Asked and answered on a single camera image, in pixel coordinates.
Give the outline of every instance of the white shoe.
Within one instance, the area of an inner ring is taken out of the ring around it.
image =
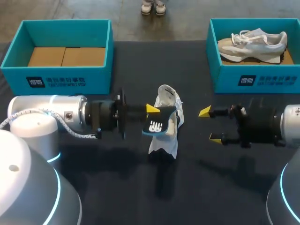
[[[163,106],[176,106],[177,110],[169,119],[169,126],[166,134],[152,138],[148,154],[152,151],[164,149],[176,159],[178,148],[177,131],[184,122],[184,116],[179,95],[173,88],[166,84],[158,88],[158,96],[154,104],[154,107]]]
[[[267,34],[260,28],[240,34],[231,34],[231,38],[218,41],[220,55],[233,61],[241,62],[246,58],[256,58],[268,63],[281,63],[281,55],[287,46],[287,34]]]
[[[161,1],[156,1],[156,15],[164,15],[166,11],[166,6]]]
[[[143,15],[149,15],[151,13],[151,10],[152,10],[152,5],[153,5],[153,3],[151,3],[151,2],[143,1],[142,2],[142,8],[141,8],[142,14]]]

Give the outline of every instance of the concrete floor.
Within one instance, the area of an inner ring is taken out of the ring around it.
[[[167,14],[142,16],[141,0],[0,0],[0,42],[22,20],[111,19],[115,40],[201,40],[212,17],[298,17],[299,0],[166,0]]]

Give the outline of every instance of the teal box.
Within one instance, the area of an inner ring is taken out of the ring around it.
[[[101,67],[27,67],[34,47],[105,47]],[[113,67],[110,20],[28,20],[1,70],[15,95],[109,94]]]
[[[261,28],[266,33],[288,36],[294,65],[224,65],[218,41],[231,33]],[[211,19],[206,52],[215,93],[300,93],[300,23],[293,18]]]

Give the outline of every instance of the shoe box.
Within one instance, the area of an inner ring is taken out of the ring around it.
[[[218,41],[242,30],[287,33],[287,50],[280,64],[248,58],[230,62],[220,56]],[[300,22],[293,18],[211,19],[206,52],[215,93],[300,93]]]
[[[110,20],[22,21],[1,65],[15,95],[110,92]]]

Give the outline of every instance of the black tablecloth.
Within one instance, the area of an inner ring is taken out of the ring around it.
[[[113,89],[123,87],[129,104],[155,102],[168,84],[182,102],[185,122],[178,158],[168,166],[148,162],[149,137],[141,124],[127,126],[127,139],[101,141],[61,136],[62,174],[82,200],[83,225],[264,225],[265,200],[294,150],[269,145],[219,146],[211,132],[234,129],[234,121],[199,119],[214,105],[248,104],[253,97],[282,109],[297,95],[214,95],[205,42],[116,42]],[[0,118],[13,97],[0,78]]]

